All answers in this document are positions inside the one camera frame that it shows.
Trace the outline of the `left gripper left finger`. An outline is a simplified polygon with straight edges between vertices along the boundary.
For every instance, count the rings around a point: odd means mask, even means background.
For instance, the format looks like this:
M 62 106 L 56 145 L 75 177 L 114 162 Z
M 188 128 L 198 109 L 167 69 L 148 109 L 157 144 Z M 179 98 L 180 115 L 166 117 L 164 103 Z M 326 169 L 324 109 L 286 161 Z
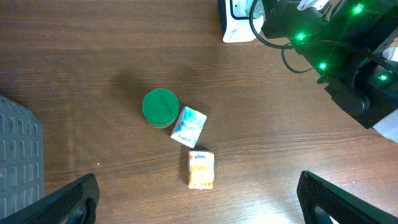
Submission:
M 93 173 L 86 174 L 22 210 L 1 223 L 93 224 L 100 190 Z

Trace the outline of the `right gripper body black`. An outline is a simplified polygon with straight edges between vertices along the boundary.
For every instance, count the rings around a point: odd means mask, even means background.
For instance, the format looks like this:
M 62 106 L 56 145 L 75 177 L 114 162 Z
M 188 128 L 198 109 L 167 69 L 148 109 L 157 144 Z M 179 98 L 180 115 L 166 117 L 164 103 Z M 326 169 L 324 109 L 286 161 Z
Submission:
M 326 13 L 330 3 L 322 10 L 297 9 L 301 0 L 263 1 L 266 19 L 262 32 L 268 39 L 286 37 L 292 42 L 318 42 L 327 40 Z

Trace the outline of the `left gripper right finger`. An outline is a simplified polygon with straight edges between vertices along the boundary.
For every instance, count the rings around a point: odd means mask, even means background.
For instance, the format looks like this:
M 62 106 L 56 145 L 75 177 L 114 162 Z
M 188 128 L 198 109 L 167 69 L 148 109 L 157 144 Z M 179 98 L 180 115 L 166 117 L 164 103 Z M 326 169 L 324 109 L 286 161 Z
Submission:
M 305 223 L 397 223 L 397 217 L 307 170 L 301 172 L 297 197 Z

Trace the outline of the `green lid jar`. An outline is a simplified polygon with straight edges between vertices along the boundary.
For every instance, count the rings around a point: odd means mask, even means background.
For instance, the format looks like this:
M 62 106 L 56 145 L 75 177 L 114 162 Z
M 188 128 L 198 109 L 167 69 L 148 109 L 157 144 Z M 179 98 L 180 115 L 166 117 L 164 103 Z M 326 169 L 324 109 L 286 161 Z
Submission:
M 160 129 L 170 126 L 176 120 L 179 109 L 178 98 L 164 88 L 148 92 L 142 101 L 142 112 L 145 119 Z

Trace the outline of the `orange tissue pack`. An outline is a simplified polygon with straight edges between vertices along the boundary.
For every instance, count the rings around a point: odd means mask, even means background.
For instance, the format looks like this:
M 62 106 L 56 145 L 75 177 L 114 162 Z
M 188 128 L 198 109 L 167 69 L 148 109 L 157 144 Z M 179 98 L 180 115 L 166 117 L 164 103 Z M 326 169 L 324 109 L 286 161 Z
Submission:
M 210 190 L 214 187 L 215 156 L 209 151 L 190 151 L 188 153 L 188 188 Z

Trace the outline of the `small teal tissue pack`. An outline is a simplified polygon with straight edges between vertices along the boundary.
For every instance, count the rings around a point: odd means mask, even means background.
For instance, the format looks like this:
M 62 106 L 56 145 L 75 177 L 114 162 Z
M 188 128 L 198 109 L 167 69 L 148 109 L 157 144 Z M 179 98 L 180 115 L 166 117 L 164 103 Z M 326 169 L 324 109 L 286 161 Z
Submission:
M 206 120 L 206 115 L 184 106 L 170 137 L 185 146 L 194 148 Z

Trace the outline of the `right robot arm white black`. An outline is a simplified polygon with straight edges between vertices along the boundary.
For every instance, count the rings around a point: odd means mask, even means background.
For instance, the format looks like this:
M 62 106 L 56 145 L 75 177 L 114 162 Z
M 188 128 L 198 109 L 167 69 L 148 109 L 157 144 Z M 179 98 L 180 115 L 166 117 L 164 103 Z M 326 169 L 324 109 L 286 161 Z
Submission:
M 397 141 L 397 1 L 263 1 L 262 31 L 285 37 L 318 72 L 331 99 L 360 125 Z

